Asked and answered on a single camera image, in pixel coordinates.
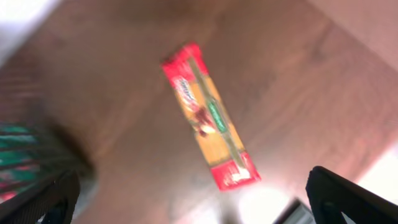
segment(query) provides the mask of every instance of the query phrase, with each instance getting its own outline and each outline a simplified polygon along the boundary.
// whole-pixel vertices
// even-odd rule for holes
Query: green label
[[[225,124],[224,124],[224,121],[223,121],[221,115],[220,115],[220,112],[219,112],[218,109],[217,109],[216,104],[215,104],[214,102],[209,102],[209,103],[208,103],[208,107],[209,107],[209,111],[210,111],[210,113],[211,113],[211,116],[213,117],[214,122],[215,122],[216,125],[217,125],[218,130],[219,130],[221,133],[226,132],[226,131],[227,131],[227,128],[226,128],[226,126],[225,126]]]

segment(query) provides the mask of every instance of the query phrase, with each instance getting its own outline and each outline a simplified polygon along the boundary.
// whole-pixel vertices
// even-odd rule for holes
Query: snack packet
[[[208,75],[196,44],[188,44],[162,65],[220,190],[261,178]]]

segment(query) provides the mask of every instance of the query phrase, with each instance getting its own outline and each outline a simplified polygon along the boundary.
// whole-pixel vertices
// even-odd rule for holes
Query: snack wrapper
[[[196,44],[188,44],[162,68],[210,166],[220,190],[231,190],[261,178],[246,152],[208,75]]]

